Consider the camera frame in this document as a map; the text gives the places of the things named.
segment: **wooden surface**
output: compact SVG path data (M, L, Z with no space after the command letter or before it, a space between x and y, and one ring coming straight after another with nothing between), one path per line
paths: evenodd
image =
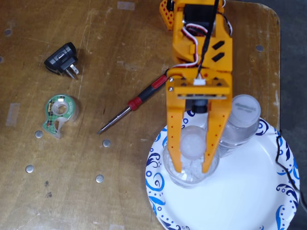
M0 2L0 229L163 229L144 174L151 144L166 123L165 90L96 134L173 65L172 33L158 5L139 0L135 10L119 10L115 0ZM226 11L234 28L234 94L255 96L262 117L277 126L279 19L251 3L227 2ZM5 36L8 28L12 34ZM78 49L78 80L53 75L43 64L69 41ZM79 117L64 125L63 138L44 132L36 139L44 107L58 93L77 99ZM12 103L19 108L9 113ZM102 146L106 138L110 148ZM28 164L35 166L31 174Z

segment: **plastic bottle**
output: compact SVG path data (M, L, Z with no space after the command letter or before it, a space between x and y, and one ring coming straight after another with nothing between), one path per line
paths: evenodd
M228 156L255 135L260 114L260 104L252 96L242 94L233 98L232 111L217 150L220 157Z
M219 157L215 155L209 171L202 173L202 163L206 151L207 131L198 126L187 126L181 131L180 151L182 170L176 172L167 150L163 151L163 162L171 180L184 188L192 188L210 176L217 168Z

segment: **orange robotic arm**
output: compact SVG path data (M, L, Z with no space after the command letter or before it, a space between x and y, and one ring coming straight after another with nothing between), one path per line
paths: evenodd
M176 0L174 11L166 7L166 0L160 4L160 13L169 30L173 30L173 58L177 63L195 61L195 51L201 56L204 36L195 36L199 46L183 33L183 27L188 23L206 26L206 21L191 22L197 18L189 15L193 9L209 10L215 0ZM168 150L177 172L181 172L180 136L181 123L185 111L186 100L207 101L208 133L207 148L204 153L202 172L206 173L211 165L223 129L231 112L232 104L232 38L224 26L222 13L223 1L220 0L215 18L215 30L212 34L205 54L200 76L197 66L191 68L172 68L167 75L166 106Z

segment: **red and white wire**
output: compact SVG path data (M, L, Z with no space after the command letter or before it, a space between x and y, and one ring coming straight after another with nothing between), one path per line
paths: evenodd
M194 62L191 62L191 63L182 63L182 64L177 64L177 65L174 65L173 68L176 68L176 67L194 67L198 64L198 60L199 60L199 55L198 55L198 41L197 39L192 35L190 34L189 31L187 31L187 28L189 27L195 27L197 29L200 29L202 30L203 32L205 32L205 34L208 32L206 28L204 28L203 26L201 25L197 25L197 24L193 24L193 23L189 23L187 24L185 27L182 28L182 33L190 40L193 41L194 45L195 45L195 53L194 53Z

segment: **plug prong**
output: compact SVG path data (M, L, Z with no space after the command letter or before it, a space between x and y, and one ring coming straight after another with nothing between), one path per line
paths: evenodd
M68 69L66 69L65 72L66 72L67 75L70 76L72 79L75 79L75 77L69 72Z
M72 69L72 71L74 71L75 74L79 73L78 69L73 64L70 65L70 68Z

